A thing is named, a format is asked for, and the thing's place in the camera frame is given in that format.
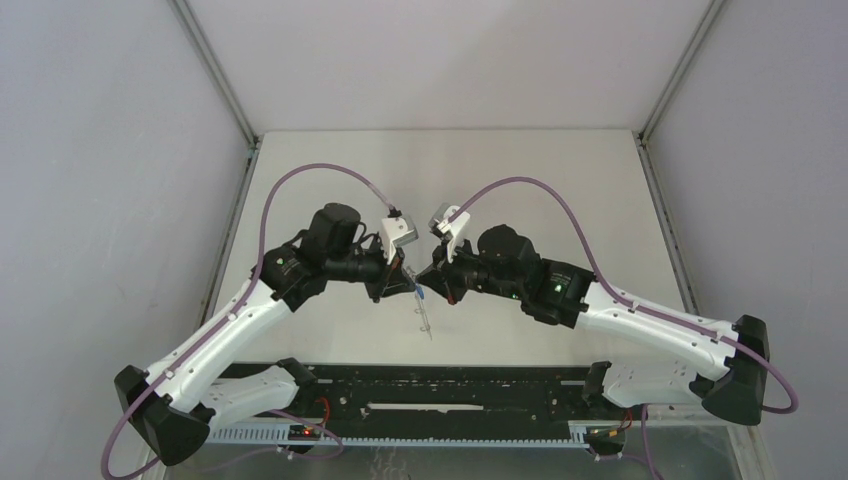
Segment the enclosure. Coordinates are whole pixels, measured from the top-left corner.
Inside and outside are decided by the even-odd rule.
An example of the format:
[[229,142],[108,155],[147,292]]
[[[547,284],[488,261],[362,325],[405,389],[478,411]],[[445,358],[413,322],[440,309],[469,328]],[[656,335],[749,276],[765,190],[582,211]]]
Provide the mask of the enclosure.
[[[115,375],[168,355],[227,306],[256,264],[272,186],[316,162],[368,177],[414,220],[414,272],[439,245],[428,220],[443,202],[504,177],[545,182],[617,287],[693,315],[765,320],[770,360],[801,400],[753,427],[651,405],[626,454],[645,456],[645,428],[666,479],[843,478],[847,21],[838,1],[7,2],[3,478],[100,478],[122,414]],[[385,216],[347,176],[305,172],[277,193],[266,250],[330,202],[355,208],[369,233]],[[594,267],[532,185],[468,212],[473,242],[507,224],[542,257]],[[668,358],[534,322],[508,298],[416,298],[375,304],[362,285],[331,283],[235,360],[541,371]],[[774,378],[765,403],[787,403]],[[346,438],[324,462],[278,452],[197,471],[275,446],[244,435],[279,424],[244,419],[185,465],[140,478],[652,478],[628,457],[594,461],[593,424],[580,422],[554,444]],[[110,468],[153,458],[125,428]]]

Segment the black joint motor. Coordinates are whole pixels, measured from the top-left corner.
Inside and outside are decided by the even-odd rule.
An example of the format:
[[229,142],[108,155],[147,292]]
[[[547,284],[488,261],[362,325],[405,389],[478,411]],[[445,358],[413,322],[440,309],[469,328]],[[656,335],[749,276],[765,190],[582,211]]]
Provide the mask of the black joint motor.
[[477,241],[475,255],[466,241],[452,262],[446,244],[433,252],[433,264],[418,281],[445,297],[462,300],[467,290],[521,301],[521,310],[549,325],[574,328],[595,275],[574,265],[539,256],[533,243],[506,226],[492,227]]
[[345,259],[353,252],[356,231],[361,223],[359,212],[352,207],[328,203],[312,217],[301,240],[300,251],[317,265],[328,259]]

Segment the metal corner post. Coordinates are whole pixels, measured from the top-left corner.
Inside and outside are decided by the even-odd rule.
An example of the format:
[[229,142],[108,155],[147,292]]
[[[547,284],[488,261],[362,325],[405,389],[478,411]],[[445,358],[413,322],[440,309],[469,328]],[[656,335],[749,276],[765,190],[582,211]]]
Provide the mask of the metal corner post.
[[241,213],[244,210],[244,203],[247,200],[247,192],[250,188],[250,181],[253,179],[253,172],[256,170],[256,161],[259,158],[259,149],[262,144],[257,143],[255,147],[248,152],[247,164],[245,165],[244,174],[239,183],[239,189],[236,193],[236,198],[233,201],[233,206],[230,209],[230,215],[224,230],[224,235],[221,238],[221,247],[218,251],[218,257],[215,261],[215,268],[212,271],[212,278],[209,281],[209,286],[206,290],[205,308],[200,314],[200,319],[197,325],[203,323],[215,313],[215,304],[218,302],[218,295],[221,290],[221,283],[224,281],[224,271],[227,267],[227,261],[230,258],[230,252],[233,249],[233,241],[235,241],[236,229],[238,222],[241,219]]
[[645,173],[645,180],[648,182],[648,191],[654,203],[654,210],[657,212],[657,219],[660,223],[663,240],[665,240],[668,256],[671,260],[671,268],[674,271],[677,288],[680,290],[680,298],[683,300],[683,306],[687,312],[698,315],[700,313],[698,302],[695,300],[695,293],[692,289],[689,275],[686,272],[686,265],[683,262],[683,255],[680,252],[680,245],[677,241],[677,233],[672,225],[671,214],[668,211],[660,180],[654,169],[653,162],[651,162],[646,145],[636,134],[634,134],[634,140],[636,142],[636,150],[639,152],[639,161],[642,162],[642,171]]
[[189,42],[191,42],[197,52],[197,56],[200,58],[201,63],[203,63],[203,68],[209,74],[209,78],[215,85],[215,89],[218,90],[221,98],[227,104],[227,109],[232,114],[239,130],[241,130],[245,141],[250,148],[254,148],[259,141],[258,135],[250,125],[232,85],[230,85],[227,76],[224,74],[224,69],[221,67],[218,57],[209,44],[209,39],[203,33],[203,29],[197,21],[194,10],[189,5],[188,0],[168,0],[168,3],[171,4],[174,14],[183,26]]
[[663,114],[665,114],[668,106],[671,104],[671,100],[674,98],[674,94],[677,93],[677,89],[680,87],[680,84],[683,82],[683,79],[686,78],[686,74],[689,72],[689,69],[694,64],[695,56],[701,50],[704,40],[706,40],[707,35],[715,26],[716,20],[719,18],[719,15],[728,3],[728,0],[710,0],[707,10],[704,12],[704,15],[701,17],[701,21],[698,23],[698,27],[695,29],[695,32],[692,33],[692,37],[686,44],[686,48],[683,49],[683,54],[677,61],[677,65],[675,65],[674,70],[672,70],[671,77],[669,77],[668,82],[666,82],[665,87],[663,87],[662,93],[657,99],[657,103],[654,104],[654,108],[651,110],[650,115],[648,115],[648,119],[645,121],[642,130],[639,132],[639,136],[644,143],[648,143],[651,135],[654,134]]

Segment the white work surface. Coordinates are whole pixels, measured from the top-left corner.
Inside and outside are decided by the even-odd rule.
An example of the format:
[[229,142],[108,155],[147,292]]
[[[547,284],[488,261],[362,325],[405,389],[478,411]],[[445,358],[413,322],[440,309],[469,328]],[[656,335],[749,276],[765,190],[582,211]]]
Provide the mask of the white work surface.
[[[306,163],[352,168],[374,182],[416,223],[420,238],[404,248],[415,271],[438,244],[427,222],[442,202],[461,204],[484,185],[512,175],[554,187],[572,206],[610,281],[636,295],[682,309],[632,134],[624,130],[272,132],[265,135],[238,224],[217,308],[256,262],[262,205],[276,180]],[[386,210],[361,183],[335,171],[295,176],[277,193],[266,248],[306,228],[329,202],[350,205],[376,231]],[[498,188],[469,210],[477,251],[485,229],[507,224],[543,257],[588,268],[564,212],[528,184]],[[513,300],[469,292],[450,306],[425,288],[433,340],[419,330],[412,294],[372,303],[363,285],[330,283],[293,316],[246,348],[237,361],[295,357],[311,363],[415,365],[587,365],[657,357],[612,336],[549,326]]]

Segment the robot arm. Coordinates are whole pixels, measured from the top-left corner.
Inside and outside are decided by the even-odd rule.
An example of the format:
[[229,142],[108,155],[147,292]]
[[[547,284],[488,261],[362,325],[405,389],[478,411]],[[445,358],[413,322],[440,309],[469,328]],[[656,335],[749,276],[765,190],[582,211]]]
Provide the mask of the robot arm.
[[[264,255],[260,280],[237,314],[231,313],[232,306],[247,291],[249,280],[174,351],[145,370],[127,366],[115,377],[126,411],[148,388],[148,380],[164,373],[165,380],[130,423],[165,465],[182,462],[211,432],[233,422],[271,409],[288,408],[299,413],[299,409],[311,406],[314,398],[306,398],[301,389],[316,379],[294,359],[281,360],[250,377],[219,385],[213,382],[243,348],[306,300],[322,293],[328,281],[364,283],[374,302],[415,290],[403,269],[401,249],[418,238],[411,220],[393,212],[383,220],[379,236],[367,249],[362,248],[363,235],[354,240],[360,224],[356,210],[326,205],[316,212],[308,230]],[[223,326],[217,327],[222,320]],[[212,336],[179,368],[171,370],[174,359],[210,333]]]
[[464,239],[470,216],[453,222],[456,206],[443,205],[430,221],[442,239],[433,263],[417,281],[456,304],[468,290],[514,299],[537,321],[601,331],[658,349],[673,360],[640,364],[599,362],[586,380],[587,398],[602,395],[620,407],[646,403],[701,403],[714,415],[735,423],[758,424],[766,372],[715,339],[638,311],[650,307],[729,337],[768,358],[765,324],[744,316],[739,322],[688,315],[618,290],[634,302],[626,307],[611,296],[591,271],[541,258],[532,242],[500,225],[477,241],[479,253]]

